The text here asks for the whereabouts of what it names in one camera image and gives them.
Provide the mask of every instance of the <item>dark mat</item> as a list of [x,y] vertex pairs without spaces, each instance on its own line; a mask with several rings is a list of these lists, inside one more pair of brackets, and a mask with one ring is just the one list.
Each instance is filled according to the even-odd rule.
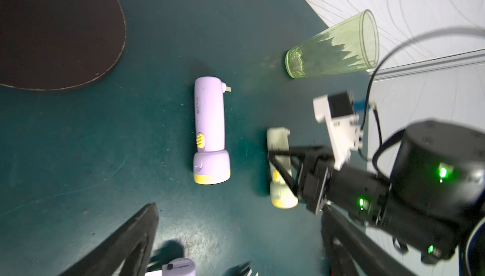
[[80,88],[118,61],[126,25],[118,0],[0,0],[0,85]]

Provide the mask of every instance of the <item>green glass cup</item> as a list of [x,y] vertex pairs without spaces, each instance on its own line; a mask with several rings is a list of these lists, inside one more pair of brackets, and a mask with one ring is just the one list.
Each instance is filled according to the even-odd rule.
[[289,50],[285,64],[292,78],[302,78],[367,70],[378,59],[377,26],[365,10]]

